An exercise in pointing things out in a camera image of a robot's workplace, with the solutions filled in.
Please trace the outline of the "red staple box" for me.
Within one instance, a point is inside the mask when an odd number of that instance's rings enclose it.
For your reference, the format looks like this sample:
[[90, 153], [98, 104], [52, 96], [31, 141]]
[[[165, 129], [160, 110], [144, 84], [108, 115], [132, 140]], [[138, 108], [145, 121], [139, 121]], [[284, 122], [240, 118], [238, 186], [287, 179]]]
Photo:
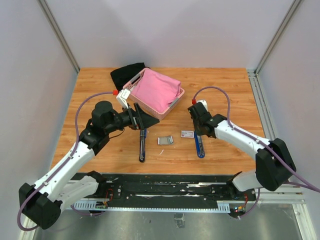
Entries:
[[180, 136], [181, 138], [194, 138], [195, 133], [192, 130], [182, 130]]

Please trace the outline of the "silver staple strips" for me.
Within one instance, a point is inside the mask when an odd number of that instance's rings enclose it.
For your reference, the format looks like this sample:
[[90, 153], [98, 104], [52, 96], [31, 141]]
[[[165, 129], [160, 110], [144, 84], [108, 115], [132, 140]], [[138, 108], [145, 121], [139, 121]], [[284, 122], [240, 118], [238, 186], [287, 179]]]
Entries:
[[173, 145], [174, 140], [171, 135], [169, 136], [162, 136], [157, 138], [157, 144], [162, 146], [162, 145]]

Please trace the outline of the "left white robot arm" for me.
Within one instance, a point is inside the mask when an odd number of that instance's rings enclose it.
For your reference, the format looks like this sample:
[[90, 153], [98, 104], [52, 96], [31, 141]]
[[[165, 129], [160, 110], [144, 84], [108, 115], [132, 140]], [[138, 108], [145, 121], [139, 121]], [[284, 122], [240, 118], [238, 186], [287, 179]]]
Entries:
[[110, 141], [110, 133], [129, 127], [145, 130], [158, 124], [158, 118], [142, 110], [138, 103], [124, 107], [118, 113], [109, 101], [100, 101], [91, 112], [85, 129], [77, 133], [76, 141], [58, 164], [34, 184], [24, 183], [18, 190], [20, 209], [17, 223], [21, 230], [21, 215], [25, 215], [43, 230], [50, 228], [70, 205], [88, 195], [101, 198], [107, 193], [102, 176], [92, 172], [75, 186], [67, 186], [78, 170], [93, 159]]

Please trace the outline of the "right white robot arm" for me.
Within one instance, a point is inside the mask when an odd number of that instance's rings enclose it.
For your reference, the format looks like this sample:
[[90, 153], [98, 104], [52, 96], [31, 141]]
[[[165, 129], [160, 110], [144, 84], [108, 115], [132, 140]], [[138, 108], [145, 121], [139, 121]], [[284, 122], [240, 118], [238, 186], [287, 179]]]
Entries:
[[297, 171], [282, 139], [259, 137], [221, 114], [212, 116], [200, 101], [190, 106], [188, 112], [197, 135], [223, 140], [255, 160], [254, 170], [238, 172], [227, 181], [226, 193], [230, 199], [238, 200], [245, 191], [257, 188], [274, 192]]

